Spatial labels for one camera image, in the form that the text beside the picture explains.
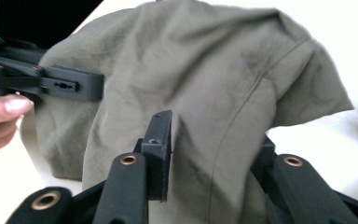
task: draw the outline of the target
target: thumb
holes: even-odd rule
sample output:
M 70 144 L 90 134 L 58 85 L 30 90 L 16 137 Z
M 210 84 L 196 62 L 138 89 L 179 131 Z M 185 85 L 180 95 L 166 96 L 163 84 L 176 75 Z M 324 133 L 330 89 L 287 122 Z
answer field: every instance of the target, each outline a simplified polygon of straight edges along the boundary
M 0 97 L 0 122 L 18 118 L 28 112 L 33 102 L 21 95 L 7 95 Z

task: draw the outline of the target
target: metal grommet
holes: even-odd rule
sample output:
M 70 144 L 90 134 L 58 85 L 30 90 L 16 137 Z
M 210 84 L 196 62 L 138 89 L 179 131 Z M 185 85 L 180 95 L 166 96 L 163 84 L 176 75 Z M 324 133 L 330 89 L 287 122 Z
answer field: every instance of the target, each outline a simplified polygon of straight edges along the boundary
M 301 160 L 299 160 L 296 157 L 285 157 L 283 160 L 287 164 L 289 164 L 291 166 L 295 166 L 295 167 L 299 167 L 299 166 L 302 166 L 304 164 Z
M 54 204 L 56 204 L 60 200 L 60 198 L 60 192 L 57 190 L 53 190 L 43 195 L 40 195 L 34 200 L 31 206 L 34 210 L 45 210 L 54 206 Z
M 138 161 L 138 159 L 134 156 L 126 156 L 120 160 L 123 165 L 133 165 Z

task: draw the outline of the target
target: screw hole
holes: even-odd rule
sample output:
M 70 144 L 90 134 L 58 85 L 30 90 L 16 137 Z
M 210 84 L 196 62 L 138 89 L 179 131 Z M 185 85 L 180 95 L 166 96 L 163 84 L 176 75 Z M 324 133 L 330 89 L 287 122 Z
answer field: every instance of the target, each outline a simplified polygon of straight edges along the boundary
M 67 85 L 65 83 L 54 83 L 54 86 L 61 89 L 68 89 L 68 90 L 71 90 L 73 88 L 72 86 Z
M 151 144 L 159 144 L 160 143 L 160 141 L 158 139 L 150 139 L 148 142 Z

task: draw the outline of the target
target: black plastic bracket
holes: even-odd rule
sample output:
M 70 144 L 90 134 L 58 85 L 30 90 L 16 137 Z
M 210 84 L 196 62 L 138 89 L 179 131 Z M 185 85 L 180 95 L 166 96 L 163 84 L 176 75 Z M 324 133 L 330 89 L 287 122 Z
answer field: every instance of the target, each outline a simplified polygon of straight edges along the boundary
M 0 96 L 15 91 L 95 102 L 103 98 L 103 75 L 0 57 Z
M 144 224 L 148 220 L 146 193 L 144 155 L 119 155 L 113 160 L 92 223 Z
M 151 181 L 148 184 L 148 200 L 167 201 L 168 176 L 170 172 L 172 112 L 163 111 L 150 120 L 141 153 L 146 157 Z
M 303 158 L 276 155 L 268 138 L 251 170 L 268 196 L 271 224 L 358 223 L 358 201 L 332 190 Z

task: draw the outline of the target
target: black plastic part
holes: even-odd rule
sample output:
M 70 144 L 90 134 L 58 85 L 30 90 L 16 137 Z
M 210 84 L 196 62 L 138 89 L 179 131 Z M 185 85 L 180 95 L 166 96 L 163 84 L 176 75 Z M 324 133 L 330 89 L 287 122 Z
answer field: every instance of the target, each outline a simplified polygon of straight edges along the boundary
M 263 183 L 266 168 L 272 166 L 275 157 L 275 145 L 268 137 L 266 137 L 263 145 L 261 145 L 260 152 L 251 167 L 251 171 L 259 183 Z
M 281 209 L 270 198 L 266 199 L 266 210 L 268 216 L 268 223 L 270 224 L 294 224 L 290 213 Z
M 53 198 L 49 195 L 58 195 L 58 201 L 52 203 L 51 207 L 44 208 L 44 205 L 52 202 Z M 39 200 L 38 207 L 33 207 L 33 203 L 36 203 L 37 199 L 42 197 L 43 200 Z M 68 223 L 66 210 L 70 208 L 72 204 L 72 195 L 68 189 L 64 188 L 45 188 L 41 189 L 22 202 L 19 208 L 13 213 L 8 220 L 7 224 L 48 224 Z
M 126 153 L 113 160 L 92 223 L 147 223 L 146 160 L 142 154 Z
M 44 69 L 0 57 L 0 96 L 20 91 L 96 102 L 103 98 L 103 80 L 101 74 L 63 66 Z
M 171 122 L 172 111 L 155 114 L 142 140 L 141 152 L 148 166 L 148 200 L 167 200 L 172 154 Z
M 358 201 L 340 192 L 335 191 L 335 193 L 339 196 L 342 202 L 344 202 L 348 206 L 348 208 L 351 209 L 353 214 L 358 218 Z
M 4 52 L 10 59 L 32 64 L 39 64 L 40 59 L 46 53 L 44 49 L 39 49 L 36 46 L 27 48 L 23 47 L 23 45 L 18 48 L 7 46 Z
M 280 209 L 283 211 L 290 213 L 288 204 L 286 204 L 286 201 L 281 194 L 281 190 L 279 188 L 279 185 L 277 183 L 277 180 L 275 180 L 271 167 L 266 168 L 265 174 L 263 177 L 263 190 L 268 194 L 268 198 Z
M 358 223 L 358 218 L 304 159 L 282 154 L 275 159 L 272 173 L 295 223 Z
M 73 224 L 89 224 L 97 211 L 98 202 L 103 193 L 105 181 L 89 188 L 73 198 L 73 207 L 67 212 L 68 220 Z
M 103 98 L 103 75 L 72 68 L 53 66 L 46 68 L 46 78 L 55 79 L 48 84 L 44 78 L 44 93 L 81 101 L 99 101 Z

